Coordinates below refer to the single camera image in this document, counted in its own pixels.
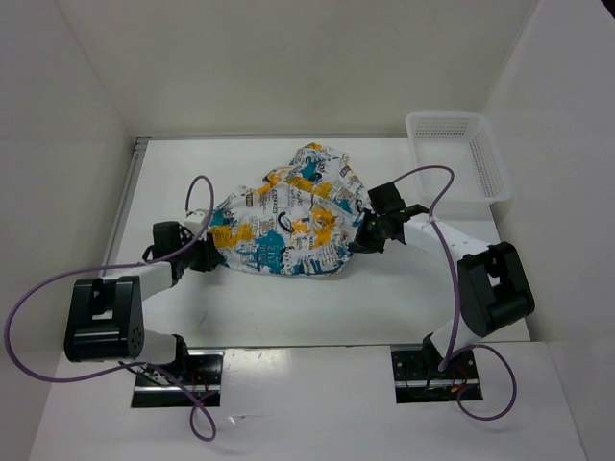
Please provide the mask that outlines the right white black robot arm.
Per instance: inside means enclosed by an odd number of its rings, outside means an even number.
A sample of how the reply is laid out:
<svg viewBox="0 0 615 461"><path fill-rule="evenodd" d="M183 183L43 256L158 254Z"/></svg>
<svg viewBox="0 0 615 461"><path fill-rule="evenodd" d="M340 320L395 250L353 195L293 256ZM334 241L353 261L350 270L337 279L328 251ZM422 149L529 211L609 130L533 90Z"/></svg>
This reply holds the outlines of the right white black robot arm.
<svg viewBox="0 0 615 461"><path fill-rule="evenodd" d="M422 367L429 376L445 376L457 355L533 313L535 301L512 244L478 240L440 221L424 206L407 205L392 182L369 190L368 196L371 207L364 210L354 252L381 254L386 241L398 241L453 271L453 318L421 345Z"/></svg>

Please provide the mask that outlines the white teal yellow patterned shorts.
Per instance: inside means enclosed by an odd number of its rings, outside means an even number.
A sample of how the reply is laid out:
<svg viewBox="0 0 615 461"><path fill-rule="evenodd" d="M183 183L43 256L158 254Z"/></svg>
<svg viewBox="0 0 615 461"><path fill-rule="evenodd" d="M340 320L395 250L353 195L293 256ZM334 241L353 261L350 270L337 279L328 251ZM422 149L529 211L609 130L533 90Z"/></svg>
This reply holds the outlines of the white teal yellow patterned shorts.
<svg viewBox="0 0 615 461"><path fill-rule="evenodd" d="M228 196L208 233L230 269L326 277L351 259L370 208L348 154L310 143L267 173L260 187L241 186Z"/></svg>

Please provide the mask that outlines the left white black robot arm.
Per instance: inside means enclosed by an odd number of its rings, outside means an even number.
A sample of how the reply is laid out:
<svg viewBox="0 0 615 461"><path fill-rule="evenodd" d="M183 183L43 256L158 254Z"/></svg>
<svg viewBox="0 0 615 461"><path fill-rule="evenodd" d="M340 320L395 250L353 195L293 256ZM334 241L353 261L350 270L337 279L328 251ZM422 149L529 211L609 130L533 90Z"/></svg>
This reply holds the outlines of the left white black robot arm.
<svg viewBox="0 0 615 461"><path fill-rule="evenodd" d="M224 261L211 232L166 221L153 226L153 243L137 267L73 285L63 350L71 362L143 361L178 384L192 361L179 334L155 333L144 325L143 304L178 284L188 270L208 272Z"/></svg>

